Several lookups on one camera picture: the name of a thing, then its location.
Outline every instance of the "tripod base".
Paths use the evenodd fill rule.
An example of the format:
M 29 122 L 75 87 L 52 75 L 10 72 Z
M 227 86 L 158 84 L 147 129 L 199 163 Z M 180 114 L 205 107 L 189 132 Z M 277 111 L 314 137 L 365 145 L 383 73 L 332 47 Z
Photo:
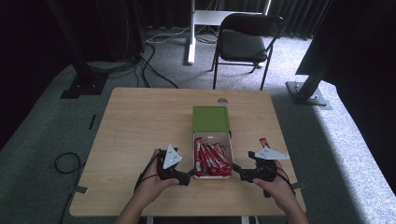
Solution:
M 286 86 L 288 87 L 291 98 L 296 105 L 319 105 L 323 110 L 332 110 L 332 106 L 330 105 L 329 101 L 323 98 L 319 89 L 316 89 L 314 94 L 312 94 L 312 96 L 308 99 L 301 98 L 299 91 L 303 85 L 303 82 L 286 82 Z
M 81 85 L 77 75 L 69 90 L 62 93 L 61 99 L 77 99 L 80 95 L 100 95 L 106 85 L 107 77 L 108 73 L 95 74 L 92 83 Z

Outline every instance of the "cardboard box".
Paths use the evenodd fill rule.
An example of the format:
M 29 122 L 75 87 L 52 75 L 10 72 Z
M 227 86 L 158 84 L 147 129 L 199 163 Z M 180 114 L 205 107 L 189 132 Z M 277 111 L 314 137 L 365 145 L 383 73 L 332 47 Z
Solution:
M 231 125 L 226 106 L 194 106 L 193 107 L 193 135 L 192 152 L 193 164 L 195 165 L 195 139 L 202 138 L 202 143 L 223 146 L 223 155 L 233 162 L 233 147 L 231 144 Z M 228 179 L 230 175 L 195 175 L 196 179 Z

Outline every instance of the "dark wall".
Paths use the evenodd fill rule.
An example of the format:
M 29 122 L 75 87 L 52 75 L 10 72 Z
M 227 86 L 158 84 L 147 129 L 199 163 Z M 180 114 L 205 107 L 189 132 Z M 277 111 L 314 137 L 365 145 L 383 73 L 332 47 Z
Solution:
M 332 53 L 329 46 L 335 41 L 324 80 L 336 86 L 375 161 L 396 192 L 394 27 L 396 2 L 392 0 L 334 0 L 297 74 L 315 75 L 318 60 Z
M 136 59 L 143 49 L 141 10 L 135 0 L 51 2 L 61 6 L 75 48 L 66 41 L 48 1 L 7 0 L 0 7 L 0 148 L 67 65 Z
M 46 1 L 2 1 L 0 7 L 0 148 L 53 77 L 68 64 Z

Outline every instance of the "forearm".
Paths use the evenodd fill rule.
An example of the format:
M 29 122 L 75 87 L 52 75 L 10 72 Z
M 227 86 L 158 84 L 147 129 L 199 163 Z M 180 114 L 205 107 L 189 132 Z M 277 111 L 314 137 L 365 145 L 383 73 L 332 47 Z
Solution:
M 120 213 L 115 224 L 137 224 L 142 212 L 143 208 L 140 208 L 132 198 Z
M 303 209 L 298 203 L 285 209 L 285 215 L 288 224 L 309 224 Z

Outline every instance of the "black chair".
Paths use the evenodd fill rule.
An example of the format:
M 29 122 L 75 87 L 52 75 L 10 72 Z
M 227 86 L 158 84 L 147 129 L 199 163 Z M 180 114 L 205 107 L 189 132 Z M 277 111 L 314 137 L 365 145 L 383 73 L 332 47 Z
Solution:
M 253 69 L 249 73 L 253 73 L 259 63 L 266 61 L 260 87 L 262 91 L 273 45 L 280 38 L 284 24 L 280 17 L 262 14 L 234 13 L 227 16 L 219 28 L 219 38 L 210 70 L 213 71 L 215 68 L 213 90 L 216 88 L 219 64 L 250 65 Z M 271 41 L 265 47 L 263 39 L 268 37 Z M 224 61 L 240 63 L 219 63 L 219 57 Z

